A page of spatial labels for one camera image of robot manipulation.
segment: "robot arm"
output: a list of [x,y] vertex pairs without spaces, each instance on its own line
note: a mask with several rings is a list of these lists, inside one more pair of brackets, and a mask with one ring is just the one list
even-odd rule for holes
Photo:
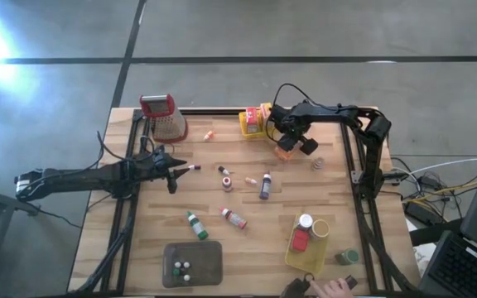
[[28,202],[58,192],[106,190],[114,198],[121,199],[131,194],[135,183],[156,179],[167,179],[167,188],[174,194],[176,179],[189,169],[170,171],[169,168],[185,163],[172,158],[165,153],[164,146],[159,146],[153,153],[145,152],[98,169],[30,171],[14,179],[16,197]]
[[[359,118],[369,119],[365,129]],[[268,120],[273,121],[275,128],[282,133],[282,137],[277,141],[277,145],[282,150],[290,151],[297,142],[302,142],[301,151],[307,155],[318,147],[314,139],[304,137],[312,123],[347,125],[367,148],[364,172],[359,182],[359,197],[374,199],[377,196],[383,184],[383,173],[379,167],[382,146],[391,127],[391,122],[378,110],[356,106],[343,107],[340,104],[337,107],[326,107],[313,105],[305,100],[290,109],[274,105]]]

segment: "green cup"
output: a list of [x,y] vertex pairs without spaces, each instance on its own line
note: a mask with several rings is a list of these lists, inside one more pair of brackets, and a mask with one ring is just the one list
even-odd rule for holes
[[348,248],[335,255],[335,259],[340,265],[356,264],[359,260],[359,254],[353,248]]

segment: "gray tray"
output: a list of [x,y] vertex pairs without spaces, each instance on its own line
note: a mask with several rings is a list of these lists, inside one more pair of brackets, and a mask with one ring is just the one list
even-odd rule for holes
[[[190,268],[183,276],[173,276],[175,262],[189,262]],[[208,286],[222,282],[222,245],[217,241],[200,241],[193,243],[170,243],[163,251],[163,276],[165,288],[179,286]]]

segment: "human hand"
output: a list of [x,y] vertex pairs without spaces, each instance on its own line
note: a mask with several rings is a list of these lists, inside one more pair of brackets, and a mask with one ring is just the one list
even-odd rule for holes
[[323,288],[318,286],[315,281],[311,281],[311,286],[320,298],[353,298],[353,293],[347,285],[347,281],[339,278],[338,281],[329,281]]

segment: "wooden table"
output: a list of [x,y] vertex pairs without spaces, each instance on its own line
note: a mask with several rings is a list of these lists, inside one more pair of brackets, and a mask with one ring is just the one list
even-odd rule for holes
[[[108,122],[105,143],[121,156],[126,151],[132,115],[132,108],[115,108]],[[359,282],[354,293],[369,293],[362,258],[359,264],[352,266],[337,265],[334,258],[337,252],[346,248],[361,252],[339,124],[315,123],[308,135],[320,143],[318,149],[310,156],[298,152],[291,161],[285,163],[274,156],[273,142],[264,139],[246,141],[241,135],[237,116],[186,118],[189,136],[185,141],[175,144],[174,157],[188,161],[188,165],[202,165],[202,170],[183,175],[178,180],[178,191],[174,195],[168,194],[164,180],[142,183],[125,295],[278,296],[290,281],[304,274],[287,266],[284,260],[292,221],[297,213],[322,216],[330,225],[324,270],[316,279],[327,281],[351,274]],[[215,132],[215,138],[203,142],[209,130]],[[325,169],[312,171],[311,161],[319,156],[326,160]],[[115,161],[107,155],[101,164]],[[222,175],[216,170],[218,166],[233,172],[233,192],[222,191]],[[386,145],[381,167],[386,171],[391,168]],[[272,173],[272,194],[268,201],[261,201],[258,198],[259,187],[247,185],[244,178],[249,176],[260,181],[268,170]],[[391,186],[384,189],[395,191]],[[104,195],[104,192],[94,191],[89,203]],[[389,255],[408,280],[418,284],[417,264],[399,198],[381,194],[377,198],[377,205]],[[70,279],[70,290],[82,285],[104,256],[114,206],[115,201],[107,199],[87,213]],[[248,221],[248,227],[241,231],[225,222],[219,214],[221,206],[243,216]],[[187,223],[187,210],[199,217],[211,240],[222,243],[224,279],[218,286],[166,289],[161,284],[165,245],[197,241]],[[382,285],[376,255],[373,263],[376,264],[378,284]],[[114,287],[116,266],[112,274],[111,285]]]

